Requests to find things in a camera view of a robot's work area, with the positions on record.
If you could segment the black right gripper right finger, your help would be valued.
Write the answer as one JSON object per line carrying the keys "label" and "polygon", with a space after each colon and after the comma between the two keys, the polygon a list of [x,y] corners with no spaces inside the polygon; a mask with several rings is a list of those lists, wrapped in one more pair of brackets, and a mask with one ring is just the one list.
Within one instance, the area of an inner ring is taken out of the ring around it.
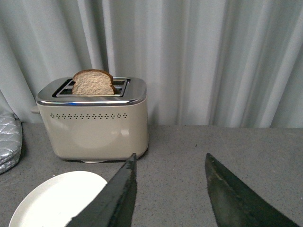
{"label": "black right gripper right finger", "polygon": [[219,227],[297,227],[210,153],[205,158],[207,191]]}

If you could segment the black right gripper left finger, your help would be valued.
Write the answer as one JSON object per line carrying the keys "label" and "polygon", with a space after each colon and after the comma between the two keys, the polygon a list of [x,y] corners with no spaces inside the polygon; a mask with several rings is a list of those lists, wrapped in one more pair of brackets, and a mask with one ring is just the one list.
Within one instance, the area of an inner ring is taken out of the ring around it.
{"label": "black right gripper left finger", "polygon": [[68,227],[129,227],[137,194],[136,154],[133,153],[107,185]]}

